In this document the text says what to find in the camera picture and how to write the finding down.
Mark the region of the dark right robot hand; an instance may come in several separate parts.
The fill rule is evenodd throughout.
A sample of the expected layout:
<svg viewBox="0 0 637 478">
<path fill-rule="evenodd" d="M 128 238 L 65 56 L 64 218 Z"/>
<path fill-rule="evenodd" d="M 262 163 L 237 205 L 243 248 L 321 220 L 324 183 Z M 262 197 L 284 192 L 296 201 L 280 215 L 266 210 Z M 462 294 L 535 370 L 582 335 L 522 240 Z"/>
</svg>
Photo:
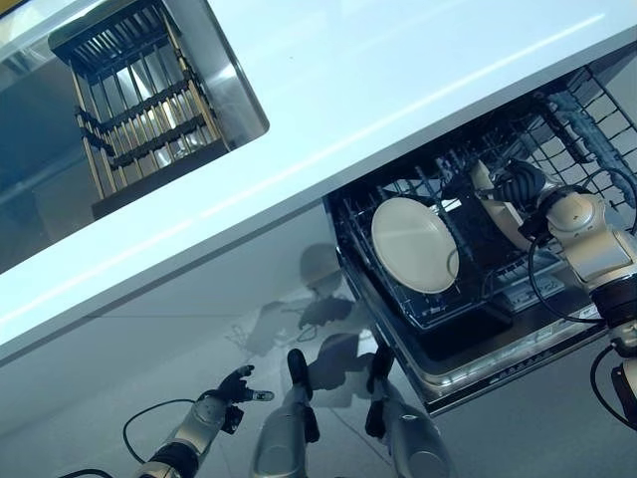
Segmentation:
<svg viewBox="0 0 637 478">
<path fill-rule="evenodd" d="M 547 177 L 541 169 L 528 162 L 514 160 L 504 168 L 488 195 L 492 199 L 509 202 L 516 209 L 531 211 L 536 208 L 546 183 Z"/>
</svg>

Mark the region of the dark left robot hand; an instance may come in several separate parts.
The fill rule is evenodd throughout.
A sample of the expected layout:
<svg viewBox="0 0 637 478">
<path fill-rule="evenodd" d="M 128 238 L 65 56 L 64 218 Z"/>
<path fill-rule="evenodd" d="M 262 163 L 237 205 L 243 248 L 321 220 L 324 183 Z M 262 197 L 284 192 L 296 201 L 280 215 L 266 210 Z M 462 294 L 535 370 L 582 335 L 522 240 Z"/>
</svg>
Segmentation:
<svg viewBox="0 0 637 478">
<path fill-rule="evenodd" d="M 275 395 L 269 390 L 255 390 L 248 387 L 247 377 L 255 367 L 242 365 L 227 375 L 216 388 L 216 391 L 227 402 L 243 403 L 248 401 L 272 401 Z"/>
</svg>

